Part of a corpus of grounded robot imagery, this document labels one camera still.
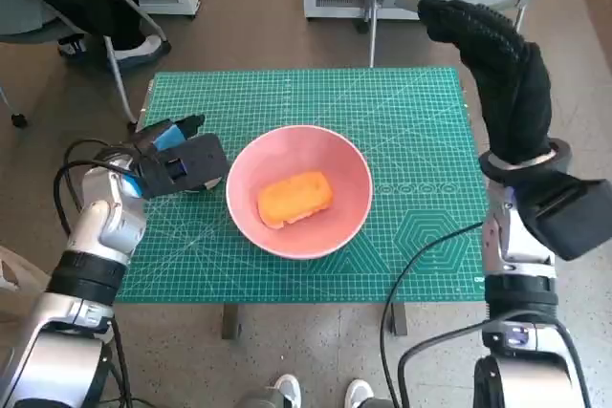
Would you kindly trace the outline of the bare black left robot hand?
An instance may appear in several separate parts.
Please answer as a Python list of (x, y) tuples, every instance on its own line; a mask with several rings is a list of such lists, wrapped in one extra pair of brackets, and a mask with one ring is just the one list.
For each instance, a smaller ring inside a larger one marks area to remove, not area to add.
[(205, 118), (204, 115), (191, 115), (176, 121), (167, 118), (135, 132), (129, 142), (140, 153), (176, 147), (194, 137)]

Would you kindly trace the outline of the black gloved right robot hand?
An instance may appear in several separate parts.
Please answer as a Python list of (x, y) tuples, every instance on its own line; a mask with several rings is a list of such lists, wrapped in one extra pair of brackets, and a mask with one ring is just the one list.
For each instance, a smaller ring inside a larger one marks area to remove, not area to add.
[(429, 38), (455, 46), (476, 83), (492, 153), (518, 165), (548, 154), (551, 81), (539, 46), (504, 14), (460, 0), (420, 0)]

